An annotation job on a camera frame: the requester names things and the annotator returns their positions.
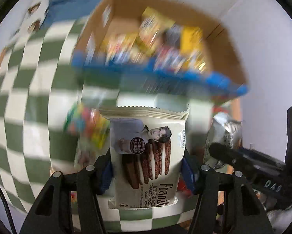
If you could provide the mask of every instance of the yogurt chocolate flavor cookie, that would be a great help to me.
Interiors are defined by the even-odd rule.
[[[110,120],[115,196],[109,208],[151,208],[175,202],[188,110],[100,108]]]

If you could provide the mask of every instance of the snack box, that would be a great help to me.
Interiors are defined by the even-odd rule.
[[[203,52],[206,55],[206,69],[202,74],[153,71],[155,57],[150,58],[147,64],[105,64],[98,52],[104,38],[138,32],[147,7],[180,26],[202,29]],[[99,81],[107,88],[128,92],[228,100],[248,91],[246,77],[228,31],[209,15],[172,0],[102,0],[80,35],[71,65],[84,80]]]

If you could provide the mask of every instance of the cardboard box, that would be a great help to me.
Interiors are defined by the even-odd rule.
[[[247,92],[248,87],[242,66],[231,44],[227,30],[218,20],[197,11],[184,3],[172,0],[103,0],[91,14],[73,52],[72,66],[82,69],[103,67],[94,53],[105,36],[137,32],[143,11],[152,7],[164,16],[183,26],[199,26],[203,30],[208,70],[199,82],[162,78],[158,75],[132,77],[118,74],[119,88],[127,91],[172,93],[199,97],[234,98]]]

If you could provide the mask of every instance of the screw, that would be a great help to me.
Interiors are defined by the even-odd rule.
[[[86,170],[87,171],[92,171],[92,170],[94,170],[95,169],[95,166],[93,166],[92,164],[90,164],[90,165],[88,165],[87,167],[86,167]]]
[[[202,169],[203,171],[209,171],[209,170],[210,170],[210,167],[209,167],[208,165],[206,165],[206,164],[203,164],[203,165],[201,166],[201,169]]]
[[[235,171],[235,175],[240,178],[242,177],[242,172],[241,171]]]
[[[60,175],[61,175],[61,172],[54,172],[53,173],[53,177],[55,177],[55,178],[60,177]]]

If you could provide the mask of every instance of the yellow package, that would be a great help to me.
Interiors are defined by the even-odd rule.
[[[130,52],[130,61],[132,63],[147,63],[148,58],[147,56],[142,53],[136,45],[133,45],[131,52]]]
[[[202,73],[206,68],[205,56],[203,54],[203,31],[199,27],[183,27],[181,31],[180,52],[188,59],[183,69],[195,73]]]
[[[105,37],[99,47],[100,53],[107,53],[108,43],[109,43],[110,37]]]
[[[161,15],[153,8],[147,7],[142,14],[143,22],[135,43],[147,56],[153,56],[162,43],[162,33],[171,28],[175,21]]]

